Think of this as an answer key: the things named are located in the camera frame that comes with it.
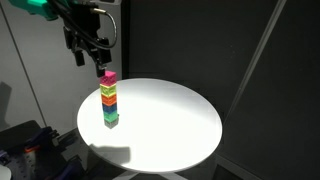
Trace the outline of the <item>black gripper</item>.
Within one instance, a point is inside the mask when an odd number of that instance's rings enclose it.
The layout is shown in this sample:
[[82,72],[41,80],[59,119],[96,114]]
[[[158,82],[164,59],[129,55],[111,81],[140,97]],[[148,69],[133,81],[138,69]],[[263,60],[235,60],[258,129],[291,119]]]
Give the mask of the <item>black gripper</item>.
[[96,64],[96,74],[100,78],[111,62],[112,43],[106,37],[100,37],[100,17],[112,20],[112,15],[100,9],[94,3],[64,3],[63,21],[66,46],[75,56],[76,64],[85,64],[83,53],[86,52]]

